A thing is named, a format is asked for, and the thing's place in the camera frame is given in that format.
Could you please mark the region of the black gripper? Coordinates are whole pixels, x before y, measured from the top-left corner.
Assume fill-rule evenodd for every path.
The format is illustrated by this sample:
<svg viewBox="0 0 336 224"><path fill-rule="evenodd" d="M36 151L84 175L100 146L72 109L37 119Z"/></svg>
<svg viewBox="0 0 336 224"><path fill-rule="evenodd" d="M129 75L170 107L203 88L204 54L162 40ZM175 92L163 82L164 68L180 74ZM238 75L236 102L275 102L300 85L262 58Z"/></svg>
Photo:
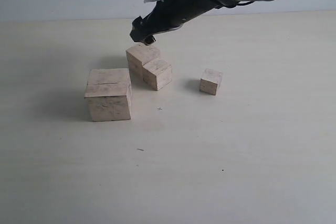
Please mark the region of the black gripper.
<svg viewBox="0 0 336 224"><path fill-rule="evenodd" d="M164 0L156 4L144 20L141 16L132 22L130 37L134 42L152 45L155 34L181 27L184 23L223 5L218 0Z"/></svg>

